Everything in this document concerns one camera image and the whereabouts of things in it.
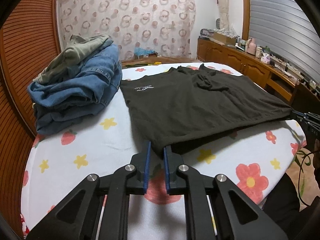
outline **white bedsheet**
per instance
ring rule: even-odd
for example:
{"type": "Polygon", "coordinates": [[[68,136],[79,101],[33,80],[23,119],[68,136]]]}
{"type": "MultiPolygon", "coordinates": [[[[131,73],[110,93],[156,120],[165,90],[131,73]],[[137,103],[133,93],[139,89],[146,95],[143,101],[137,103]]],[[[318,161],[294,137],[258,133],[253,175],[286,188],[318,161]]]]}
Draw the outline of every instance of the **white bedsheet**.
{"type": "MultiPolygon", "coordinates": [[[[123,79],[138,79],[179,65],[195,69],[200,64],[130,68],[123,70],[123,79]]],[[[205,66],[241,76],[226,65],[205,66]]],[[[141,142],[139,133],[131,127],[121,90],[98,116],[36,141],[27,162],[21,196],[21,213],[29,230],[88,174],[104,176],[128,164],[141,142]]],[[[304,133],[296,121],[268,122],[203,145],[183,158],[202,174],[226,174],[259,203],[303,145],[304,133]]],[[[150,173],[147,195],[130,197],[128,239],[185,240],[183,197],[165,195],[163,163],[154,154],[150,173]]]]}

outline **white wall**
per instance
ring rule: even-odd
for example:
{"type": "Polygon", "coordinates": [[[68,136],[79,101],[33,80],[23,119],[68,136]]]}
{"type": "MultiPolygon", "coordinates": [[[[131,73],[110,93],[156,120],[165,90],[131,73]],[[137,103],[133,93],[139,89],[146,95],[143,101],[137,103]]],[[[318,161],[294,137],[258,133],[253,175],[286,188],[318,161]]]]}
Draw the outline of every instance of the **white wall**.
{"type": "Polygon", "coordinates": [[[229,22],[241,37],[243,27],[243,0],[229,0],[229,22]]]}
{"type": "MultiPolygon", "coordinates": [[[[200,30],[202,28],[214,29],[216,19],[219,18],[219,9],[217,6],[217,0],[195,0],[195,2],[196,2],[196,20],[190,35],[191,56],[194,58],[196,57],[196,53],[197,53],[197,43],[198,43],[198,36],[200,34],[200,30]]],[[[60,38],[61,49],[63,49],[60,33],[59,33],[59,38],[60,38]]]]}

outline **sheer curtain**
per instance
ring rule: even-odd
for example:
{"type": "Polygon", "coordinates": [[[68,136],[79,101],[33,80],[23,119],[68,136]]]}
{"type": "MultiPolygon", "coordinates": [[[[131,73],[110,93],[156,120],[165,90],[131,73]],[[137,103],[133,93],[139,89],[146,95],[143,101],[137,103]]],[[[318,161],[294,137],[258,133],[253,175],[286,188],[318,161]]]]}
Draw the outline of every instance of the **sheer curtain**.
{"type": "Polygon", "coordinates": [[[108,34],[118,44],[120,59],[135,47],[162,56],[190,57],[194,0],[57,0],[58,22],[66,46],[72,34],[108,34]]]}
{"type": "Polygon", "coordinates": [[[220,28],[229,30],[229,0],[218,0],[220,28]]]}

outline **wooden cabinet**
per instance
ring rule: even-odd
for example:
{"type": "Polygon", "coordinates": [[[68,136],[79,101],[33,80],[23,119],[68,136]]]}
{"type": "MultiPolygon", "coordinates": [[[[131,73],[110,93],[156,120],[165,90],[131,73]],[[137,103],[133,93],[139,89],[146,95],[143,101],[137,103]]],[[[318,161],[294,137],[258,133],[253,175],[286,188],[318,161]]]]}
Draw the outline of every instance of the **wooden cabinet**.
{"type": "Polygon", "coordinates": [[[242,73],[243,72],[243,57],[241,55],[237,54],[236,52],[233,52],[231,50],[226,50],[226,65],[234,68],[236,71],[242,73]]]}
{"type": "Polygon", "coordinates": [[[253,82],[260,87],[266,86],[270,71],[254,61],[246,60],[243,74],[248,76],[253,82]]]}
{"type": "Polygon", "coordinates": [[[197,54],[198,59],[203,62],[216,62],[234,68],[263,89],[267,90],[271,87],[287,101],[292,96],[291,90],[295,83],[292,83],[292,80],[281,71],[262,63],[254,55],[203,39],[198,39],[197,54]]]}
{"type": "Polygon", "coordinates": [[[206,61],[224,64],[226,61],[226,55],[223,46],[215,42],[211,42],[211,48],[209,53],[207,54],[206,61]]]}
{"type": "Polygon", "coordinates": [[[211,42],[210,41],[206,41],[203,39],[199,39],[198,40],[198,51],[197,51],[197,55],[199,60],[205,62],[208,61],[207,60],[207,55],[210,53],[211,51],[211,42]]]}

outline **cabinet door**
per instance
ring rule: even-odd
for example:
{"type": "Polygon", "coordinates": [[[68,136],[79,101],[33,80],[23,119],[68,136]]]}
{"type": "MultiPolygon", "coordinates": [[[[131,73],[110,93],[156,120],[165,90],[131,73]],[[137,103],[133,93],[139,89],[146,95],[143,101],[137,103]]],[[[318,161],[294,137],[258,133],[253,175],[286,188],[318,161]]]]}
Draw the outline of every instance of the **cabinet door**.
{"type": "Polygon", "coordinates": [[[223,46],[211,42],[211,48],[207,54],[207,61],[227,64],[226,53],[223,46]]]}
{"type": "Polygon", "coordinates": [[[243,57],[240,54],[233,52],[229,49],[226,49],[226,55],[227,62],[225,64],[232,67],[236,71],[242,73],[243,57]]]}
{"type": "Polygon", "coordinates": [[[265,69],[262,65],[248,59],[246,59],[246,62],[243,62],[243,64],[243,74],[248,76],[257,85],[264,88],[266,86],[270,71],[265,69]]]}
{"type": "Polygon", "coordinates": [[[211,44],[209,41],[198,39],[197,55],[200,60],[208,61],[207,54],[209,53],[210,47],[211,47],[211,44]]]}

